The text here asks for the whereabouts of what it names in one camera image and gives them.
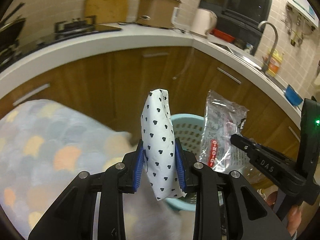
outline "yellow board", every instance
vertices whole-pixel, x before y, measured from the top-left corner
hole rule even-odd
[[[96,15],[97,23],[125,22],[128,0],[86,0],[85,16]]]

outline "white electric kettle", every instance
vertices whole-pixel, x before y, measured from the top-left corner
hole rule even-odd
[[[217,16],[214,12],[198,8],[190,31],[194,34],[207,37],[208,33],[210,33],[216,25]]]

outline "blue bowl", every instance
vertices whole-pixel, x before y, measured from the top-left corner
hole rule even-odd
[[[302,103],[303,99],[298,93],[293,89],[292,86],[288,85],[287,89],[284,92],[285,98],[290,102],[293,106],[298,106]]]

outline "finger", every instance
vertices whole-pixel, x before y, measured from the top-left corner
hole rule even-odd
[[[277,196],[278,196],[278,192],[277,192],[277,191],[272,192],[272,193],[268,196],[268,198],[267,198],[267,200],[266,200],[268,206],[272,206],[272,205],[276,202]]]
[[[293,206],[289,210],[287,218],[288,218],[287,230],[289,231],[290,235],[293,236],[301,223],[301,211],[299,207]]]

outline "kitchen counter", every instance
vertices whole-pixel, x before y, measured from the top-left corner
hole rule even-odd
[[[207,39],[182,33],[179,30],[164,30],[139,25],[123,25],[120,32],[95,33],[61,41],[39,49],[10,65],[0,73],[0,99],[10,91],[50,69],[81,58],[102,53],[160,46],[194,47],[231,67],[264,93],[286,112],[300,127],[301,112],[291,106],[283,91],[266,76]]]

